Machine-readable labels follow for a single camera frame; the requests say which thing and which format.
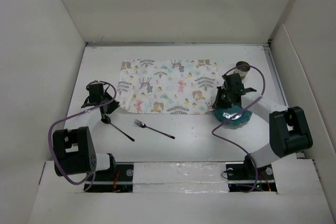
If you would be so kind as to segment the patterned cloth placemat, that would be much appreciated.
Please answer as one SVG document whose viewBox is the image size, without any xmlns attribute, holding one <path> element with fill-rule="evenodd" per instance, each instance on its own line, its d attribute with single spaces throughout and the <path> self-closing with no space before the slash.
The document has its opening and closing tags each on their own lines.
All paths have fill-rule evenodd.
<svg viewBox="0 0 336 224">
<path fill-rule="evenodd" d="M 117 100 L 136 114 L 205 114 L 219 86 L 218 65 L 209 59 L 132 59 L 121 64 Z"/>
</svg>

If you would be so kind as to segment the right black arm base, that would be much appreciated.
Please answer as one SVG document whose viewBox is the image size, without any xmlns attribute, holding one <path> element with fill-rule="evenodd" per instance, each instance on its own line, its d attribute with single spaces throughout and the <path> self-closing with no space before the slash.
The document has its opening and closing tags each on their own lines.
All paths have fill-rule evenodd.
<svg viewBox="0 0 336 224">
<path fill-rule="evenodd" d="M 227 180 L 229 192 L 277 192 L 272 165 L 257 168 L 248 156 L 241 162 L 228 162 L 221 176 Z"/>
</svg>

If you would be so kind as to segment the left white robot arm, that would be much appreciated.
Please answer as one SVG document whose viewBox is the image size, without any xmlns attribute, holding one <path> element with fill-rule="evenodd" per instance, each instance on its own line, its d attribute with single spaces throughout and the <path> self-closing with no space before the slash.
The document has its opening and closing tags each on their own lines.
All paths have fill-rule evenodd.
<svg viewBox="0 0 336 224">
<path fill-rule="evenodd" d="M 50 152 L 57 176 L 70 179 L 70 175 L 92 174 L 97 167 L 97 156 L 88 126 L 54 131 L 54 127 L 94 110 L 101 116 L 112 113 L 118 106 L 116 88 L 105 81 L 93 81 L 86 85 L 88 96 L 81 111 L 52 124 L 48 132 Z"/>
</svg>

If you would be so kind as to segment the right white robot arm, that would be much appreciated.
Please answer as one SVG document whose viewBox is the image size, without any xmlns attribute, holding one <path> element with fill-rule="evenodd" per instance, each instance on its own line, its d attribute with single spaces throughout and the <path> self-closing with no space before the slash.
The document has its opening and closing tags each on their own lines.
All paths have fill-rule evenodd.
<svg viewBox="0 0 336 224">
<path fill-rule="evenodd" d="M 233 173 L 243 171 L 247 178 L 254 179 L 262 168 L 291 155 L 312 148 L 313 139 L 303 109 L 287 107 L 264 98 L 254 88 L 246 88 L 239 74 L 225 74 L 224 83 L 217 88 L 214 111 L 237 107 L 238 111 L 225 119 L 225 123 L 240 119 L 247 111 L 262 118 L 269 125 L 269 142 L 253 153 L 247 154 L 242 168 L 233 168 Z"/>
</svg>

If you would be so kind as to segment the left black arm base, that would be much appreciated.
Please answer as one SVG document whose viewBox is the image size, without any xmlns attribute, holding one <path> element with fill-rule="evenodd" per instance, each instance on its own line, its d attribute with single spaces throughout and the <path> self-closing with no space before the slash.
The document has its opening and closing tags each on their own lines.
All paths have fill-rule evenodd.
<svg viewBox="0 0 336 224">
<path fill-rule="evenodd" d="M 132 193 L 134 163 L 115 162 L 111 168 L 96 172 L 92 182 L 90 177 L 84 184 L 87 193 Z"/>
</svg>

